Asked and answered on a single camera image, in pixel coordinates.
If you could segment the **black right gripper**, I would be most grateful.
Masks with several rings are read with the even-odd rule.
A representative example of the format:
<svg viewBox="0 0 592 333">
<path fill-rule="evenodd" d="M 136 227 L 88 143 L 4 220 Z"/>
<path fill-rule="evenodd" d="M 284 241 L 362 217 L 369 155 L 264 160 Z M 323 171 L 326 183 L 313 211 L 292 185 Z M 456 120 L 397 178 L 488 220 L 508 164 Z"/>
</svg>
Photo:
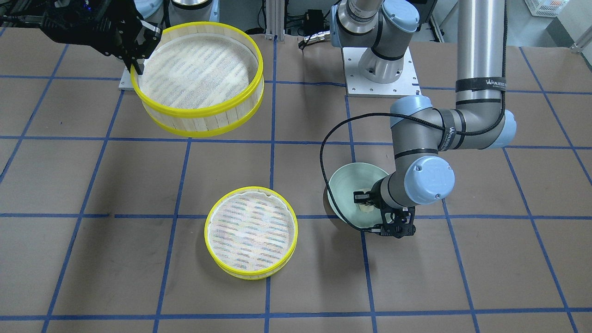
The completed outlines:
<svg viewBox="0 0 592 333">
<path fill-rule="evenodd" d="M 124 58 L 129 73 L 143 74 L 161 40 L 161 28 L 144 17 L 133 0 L 63 0 L 48 5 L 40 30 L 57 43 L 84 45 Z"/>
</svg>

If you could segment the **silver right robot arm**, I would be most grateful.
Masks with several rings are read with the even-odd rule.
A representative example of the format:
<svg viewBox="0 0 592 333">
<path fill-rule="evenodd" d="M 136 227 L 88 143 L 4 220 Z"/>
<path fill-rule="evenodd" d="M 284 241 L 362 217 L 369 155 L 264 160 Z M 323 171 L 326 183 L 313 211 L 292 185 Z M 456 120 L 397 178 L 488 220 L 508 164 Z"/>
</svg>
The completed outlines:
<svg viewBox="0 0 592 333">
<path fill-rule="evenodd" d="M 145 20 L 133 0 L 69 0 L 50 5 L 42 16 L 40 30 L 63 44 L 90 46 L 105 56 L 114 56 L 128 72 L 142 74 L 140 59 L 148 59 L 161 40 L 163 28 L 172 26 L 172 8 L 204 11 L 211 0 L 164 0 L 158 23 Z"/>
</svg>

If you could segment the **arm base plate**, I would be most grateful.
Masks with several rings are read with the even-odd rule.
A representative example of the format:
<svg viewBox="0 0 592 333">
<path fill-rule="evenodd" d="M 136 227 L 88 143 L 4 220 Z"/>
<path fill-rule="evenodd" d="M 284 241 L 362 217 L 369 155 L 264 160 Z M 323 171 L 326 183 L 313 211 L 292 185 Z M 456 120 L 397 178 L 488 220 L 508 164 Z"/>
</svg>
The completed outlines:
<svg viewBox="0 0 592 333">
<path fill-rule="evenodd" d="M 126 67 L 123 68 L 118 88 L 121 91 L 134 91 L 135 90 L 133 87 L 133 84 L 132 84 L 130 72 Z"/>
<path fill-rule="evenodd" d="M 395 61 L 377 57 L 370 48 L 343 47 L 343 69 L 349 97 L 402 98 L 420 95 L 412 53 Z"/>
</svg>

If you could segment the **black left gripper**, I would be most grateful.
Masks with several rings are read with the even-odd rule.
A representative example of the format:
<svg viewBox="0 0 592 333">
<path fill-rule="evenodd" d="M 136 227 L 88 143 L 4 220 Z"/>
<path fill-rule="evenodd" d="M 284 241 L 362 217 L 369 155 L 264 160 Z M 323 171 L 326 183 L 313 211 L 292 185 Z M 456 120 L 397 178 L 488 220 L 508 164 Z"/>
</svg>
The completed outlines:
<svg viewBox="0 0 592 333">
<path fill-rule="evenodd" d="M 410 210 L 417 206 L 405 189 L 404 176 L 387 176 L 378 180 L 370 191 L 354 191 L 353 202 L 386 211 Z"/>
</svg>

